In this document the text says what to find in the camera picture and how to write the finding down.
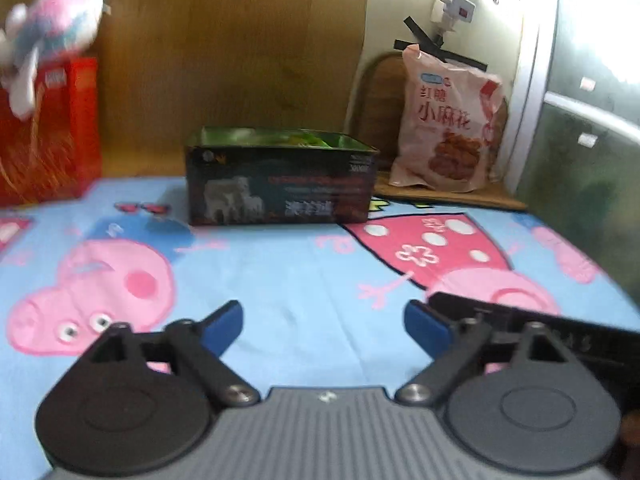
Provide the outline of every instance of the red packaging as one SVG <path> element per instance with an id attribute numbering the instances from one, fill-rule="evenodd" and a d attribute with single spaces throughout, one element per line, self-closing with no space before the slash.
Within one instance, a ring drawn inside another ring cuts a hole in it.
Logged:
<path id="1" fill-rule="evenodd" d="M 96 73 L 89 57 L 40 67 L 24 122 L 0 89 L 0 207 L 78 198 L 100 177 Z"/>

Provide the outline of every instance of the metal screw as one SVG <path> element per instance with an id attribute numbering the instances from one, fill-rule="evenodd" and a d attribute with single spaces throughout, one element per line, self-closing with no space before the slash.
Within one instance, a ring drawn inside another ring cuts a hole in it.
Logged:
<path id="1" fill-rule="evenodd" d="M 241 384 L 232 384 L 226 389 L 226 397 L 232 402 L 246 404 L 255 399 L 255 393 Z"/>
<path id="2" fill-rule="evenodd" d="M 334 402 L 334 400 L 336 400 L 337 398 L 338 396 L 333 392 L 322 392 L 320 395 L 318 395 L 318 399 L 322 400 L 322 402 L 326 402 L 327 404 L 329 404 L 330 402 Z"/>
<path id="3" fill-rule="evenodd" d="M 417 404 L 428 400 L 431 397 L 431 391 L 426 386 L 422 386 L 422 384 L 412 383 L 400 390 L 398 397 L 407 404 Z"/>

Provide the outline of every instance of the twisted dough snack image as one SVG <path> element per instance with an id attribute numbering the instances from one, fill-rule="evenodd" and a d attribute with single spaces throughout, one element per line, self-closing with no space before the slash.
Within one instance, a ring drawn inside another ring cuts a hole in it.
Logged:
<path id="1" fill-rule="evenodd" d="M 445 132 L 429 160 L 429 169 L 452 180 L 469 180 L 480 161 L 481 143 L 454 132 Z"/>

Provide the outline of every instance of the plush toy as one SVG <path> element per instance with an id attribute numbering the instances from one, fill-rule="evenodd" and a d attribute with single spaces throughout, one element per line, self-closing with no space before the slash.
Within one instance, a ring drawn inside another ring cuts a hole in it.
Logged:
<path id="1" fill-rule="evenodd" d="M 9 12 L 5 31 L 0 30 L 0 82 L 16 117 L 26 119 L 34 110 L 38 65 L 89 47 L 104 10 L 104 0 L 36 0 Z"/>

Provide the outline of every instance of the pink snack bag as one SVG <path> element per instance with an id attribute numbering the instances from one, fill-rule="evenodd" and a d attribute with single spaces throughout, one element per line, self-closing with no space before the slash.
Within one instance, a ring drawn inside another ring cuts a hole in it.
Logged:
<path id="1" fill-rule="evenodd" d="M 467 192 L 486 184 L 500 79 L 441 62 L 418 45 L 402 53 L 408 78 L 392 186 Z"/>

